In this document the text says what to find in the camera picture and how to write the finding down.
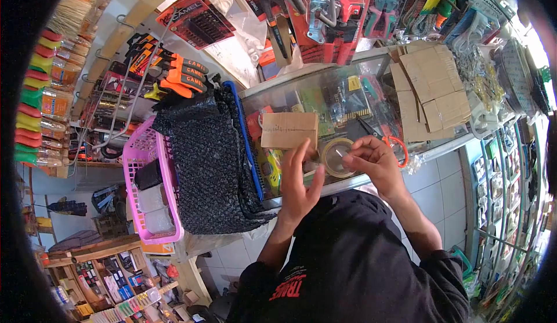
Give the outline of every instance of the person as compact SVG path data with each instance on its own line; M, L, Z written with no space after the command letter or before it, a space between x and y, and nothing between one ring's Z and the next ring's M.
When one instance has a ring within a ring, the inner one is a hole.
M323 166L309 189L303 185L309 143L283 158L282 208L257 262L240 276L227 322L467 321L462 261L443 250L439 231L406 189L390 146L370 135L343 157L345 167L369 176L379 197L349 190L319 198Z

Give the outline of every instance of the finger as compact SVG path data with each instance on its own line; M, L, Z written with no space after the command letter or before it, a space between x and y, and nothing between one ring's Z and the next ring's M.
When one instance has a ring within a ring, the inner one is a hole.
M347 166L353 170L358 170L369 174L375 169L378 169L378 165L360 157L353 156L352 154L346 155L343 158L343 166Z
M361 146L356 150L350 151L350 155L367 160L373 154L373 149L368 146Z
M323 188L323 183L325 182L325 166L319 165L317 170L315 170L314 179L311 182L311 187L306 193L308 201L315 206L321 196L321 189Z
M382 140L378 139L373 135L368 135L356 140L354 144L352 144L352 149L358 149L361 146L368 146L372 149L378 149L381 148L382 146L387 147L385 142L383 142Z
M313 148L312 146L308 146L308 148L306 149L306 153L303 156L303 162L306 162L308 160L311 160L311 159L317 158L317 157L319 157L319 156L317 155L317 151L315 150L315 148Z
M291 166L297 170L298 166L300 167L300 170L302 170L302 162L303 162L303 157L306 155L306 151L308 149L308 146L310 145L310 139L306 138L303 143L301 145L298 146L298 148L296 148L296 152L294 153L294 156L292 157L292 163Z
M285 175L286 172L288 172L290 166L292 165L292 157L294 156L295 152L296 149L290 149L282 156L281 169L283 175Z

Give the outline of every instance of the paper label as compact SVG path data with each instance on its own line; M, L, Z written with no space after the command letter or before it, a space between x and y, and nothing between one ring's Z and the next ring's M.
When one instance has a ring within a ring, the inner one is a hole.
M348 77L348 91L361 89L360 78L353 75Z

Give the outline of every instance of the white tile wall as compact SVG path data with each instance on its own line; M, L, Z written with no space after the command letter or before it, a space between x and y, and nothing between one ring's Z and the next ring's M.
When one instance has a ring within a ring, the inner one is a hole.
M418 203L423 214L432 222L438 223L444 219L443 194L441 183L436 182L412 193L412 197Z
M439 178L445 179L461 170L458 152L450 152L437 159Z
M403 173L404 183L410 193L416 192L425 187L429 187L439 181L439 170L437 169L437 161L428 161L418 169L416 174Z
M453 173L443 179L441 181L441 189L443 190L445 218L466 206L466 200L464 199L464 181L462 180L461 171Z
M454 215L445 219L445 243L446 248L461 243L466 239L464 229L466 228L466 208L462 208Z
M217 249L224 268L246 268L251 264L242 239Z
M464 184L457 152L448 153L420 167L413 175L403 174L404 182L420 206L424 215L439 230L443 248L459 245L464 249L466 209ZM393 221L402 234L402 243L414 263L419 265L419 257L412 249L400 222L393 214ZM219 291L237 281L242 271L257 260L267 237L244 238L213 250L212 258L198 258L198 266L209 291Z

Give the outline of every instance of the blue plastic basket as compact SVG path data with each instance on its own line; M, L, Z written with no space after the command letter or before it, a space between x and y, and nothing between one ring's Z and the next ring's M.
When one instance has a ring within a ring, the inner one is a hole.
M234 95L234 102L236 103L236 106L238 107L239 110L238 117L240 118L240 127L242 128L242 137L244 139L244 145L246 147L247 160L251 165L251 174L254 177L255 189L257 190L257 195L259 196L259 199L263 200L263 183L260 176L257 173L259 166L254 161L254 155L251 151L251 146L249 145L249 138L246 129L246 118L243 110L242 101L240 100L240 97L238 97L238 93L236 92L236 86L234 85L233 82L225 81L224 83L222 83L222 85L230 87L230 89L232 90L232 94Z

